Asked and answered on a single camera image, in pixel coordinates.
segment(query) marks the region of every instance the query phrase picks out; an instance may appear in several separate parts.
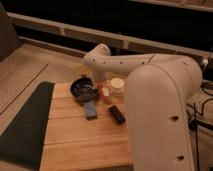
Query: black cable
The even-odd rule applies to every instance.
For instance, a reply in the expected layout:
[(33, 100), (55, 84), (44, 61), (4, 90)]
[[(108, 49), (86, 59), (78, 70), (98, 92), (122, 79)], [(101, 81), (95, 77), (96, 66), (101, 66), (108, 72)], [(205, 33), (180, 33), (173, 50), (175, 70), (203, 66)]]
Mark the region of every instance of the black cable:
[(202, 113), (200, 113), (196, 108), (194, 108), (191, 104), (186, 104), (187, 106), (189, 106), (191, 109), (193, 109), (193, 111), (194, 111), (194, 114), (199, 114), (200, 116), (202, 116), (203, 114)]
[(213, 100), (213, 98), (209, 98), (202, 103), (202, 107), (201, 107), (201, 115), (202, 116), (204, 115), (204, 109), (205, 109), (206, 103), (209, 102), (209, 101), (212, 101), (212, 100)]
[(205, 83), (203, 83), (202, 86), (201, 86), (201, 89), (202, 89), (202, 91), (203, 91), (204, 93), (206, 93), (207, 95), (213, 96), (212, 93), (209, 93), (208, 91), (205, 90), (205, 86), (208, 86), (209, 84), (213, 84), (213, 82), (205, 82)]
[(198, 126), (196, 125), (195, 129), (195, 145), (196, 145), (196, 159), (197, 159), (197, 171), (200, 171), (200, 158), (199, 158), (199, 142), (198, 142)]

